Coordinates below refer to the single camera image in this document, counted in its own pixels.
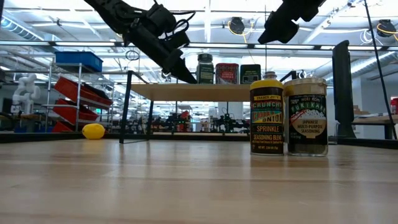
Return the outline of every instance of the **yellow ball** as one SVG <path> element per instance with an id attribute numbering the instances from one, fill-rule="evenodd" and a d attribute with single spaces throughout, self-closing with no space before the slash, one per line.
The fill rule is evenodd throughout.
<path id="1" fill-rule="evenodd" d="M 101 139 L 105 134 L 104 126 L 100 124 L 86 124 L 83 127 L 83 135 L 90 140 Z"/>

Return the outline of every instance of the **yellow lid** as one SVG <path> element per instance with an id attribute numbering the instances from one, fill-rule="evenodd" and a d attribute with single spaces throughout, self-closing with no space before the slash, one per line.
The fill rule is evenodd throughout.
<path id="1" fill-rule="evenodd" d="M 255 81 L 250 85 L 250 90 L 256 89 L 256 88 L 264 88 L 264 87 L 276 87 L 276 88 L 284 88 L 284 85 L 275 79 L 265 79 L 265 80 L 259 80 Z"/>

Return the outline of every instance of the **table surface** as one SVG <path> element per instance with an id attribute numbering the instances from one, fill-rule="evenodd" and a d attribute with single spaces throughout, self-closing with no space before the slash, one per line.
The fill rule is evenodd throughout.
<path id="1" fill-rule="evenodd" d="M 398 122 L 398 114 L 392 115 L 394 122 Z M 374 124 L 388 124 L 390 123 L 390 117 L 388 116 L 377 116 L 369 118 L 356 118 L 353 123 L 374 123 Z"/>
<path id="2" fill-rule="evenodd" d="M 131 90 L 154 101 L 250 101 L 250 85 L 132 84 Z"/>
<path id="3" fill-rule="evenodd" d="M 398 151 L 248 142 L 0 144 L 0 223 L 397 223 Z"/>

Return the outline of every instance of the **metal shelving unit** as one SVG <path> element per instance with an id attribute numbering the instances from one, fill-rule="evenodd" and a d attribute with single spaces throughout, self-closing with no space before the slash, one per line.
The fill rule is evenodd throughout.
<path id="1" fill-rule="evenodd" d="M 66 67 L 70 67 L 70 68 L 74 68 L 74 69 L 77 69 L 77 70 L 78 70 L 78 73 L 77 73 L 77 78 L 78 78 L 78 80 L 77 80 L 77 83 L 78 83 L 78 91 L 77 91 L 77 101 L 75 102 L 75 103 L 76 103 L 76 106 L 73 106 L 73 105 L 51 105 L 51 104 L 50 104 L 51 78 L 52 78 L 52 75 L 53 75 L 53 69 L 54 69 L 54 67 L 62 67 L 64 70 L 65 70 Z M 81 63 L 79 63 L 79 64 L 52 63 L 52 64 L 51 64 L 50 70 L 49 70 L 49 85 L 48 85 L 48 87 L 47 87 L 47 104 L 46 104 L 46 105 L 42 105 L 43 107 L 46 107 L 46 112 L 45 112 L 45 132 L 48 131 L 49 111 L 50 111 L 51 108 L 54 108 L 54 107 L 76 108 L 76 125 L 75 125 L 75 131 L 78 131 L 79 124 L 88 124 L 88 123 L 99 123 L 99 124 L 102 124 L 102 125 L 104 125 L 104 126 L 106 126 L 106 127 L 110 126 L 110 127 L 111 127 L 111 130 L 112 130 L 112 122 L 113 122 L 113 116 L 112 116 L 112 114 L 113 114 L 113 104 L 112 104 L 111 106 L 108 106 L 108 105 L 105 105 L 105 104 L 102 104 L 102 103 L 99 103 L 99 102 L 96 102 L 96 101 L 93 101 L 93 100 L 90 100 L 90 99 L 87 99 L 87 98 L 83 98 L 83 97 L 80 96 L 80 91 L 81 91 L 81 79 L 82 79 L 83 71 L 85 72 L 85 74 L 89 74 L 89 75 L 102 75 L 102 73 L 94 72 L 94 71 L 92 71 L 90 68 L 84 66 L 84 65 L 81 64 Z M 111 95 L 113 96 L 113 93 L 114 93 L 114 83 L 113 83 L 113 82 L 101 82 L 101 83 L 97 83 L 97 84 L 104 84 L 104 83 L 110 83 L 110 84 L 111 84 L 111 86 L 112 86 Z M 104 108 L 104 107 L 105 107 L 105 108 L 108 108 L 107 122 L 101 122 L 101 121 L 87 121 L 87 120 L 79 119 L 80 102 L 81 102 L 82 100 L 92 103 L 94 106 L 91 106 L 91 107 L 95 107 L 95 105 L 97 105 L 97 106 L 100 106 L 100 107 L 101 107 L 101 108 L 98 108 L 98 109 L 101 109 L 101 110 L 103 110 L 102 108 Z"/>

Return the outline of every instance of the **white robot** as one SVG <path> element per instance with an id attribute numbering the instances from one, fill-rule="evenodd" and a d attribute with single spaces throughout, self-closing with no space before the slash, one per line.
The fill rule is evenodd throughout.
<path id="1" fill-rule="evenodd" d="M 33 101 L 40 98 L 40 87 L 35 86 L 35 79 L 35 74 L 18 79 L 18 88 L 12 96 L 11 113 L 22 111 L 23 114 L 32 114 Z"/>

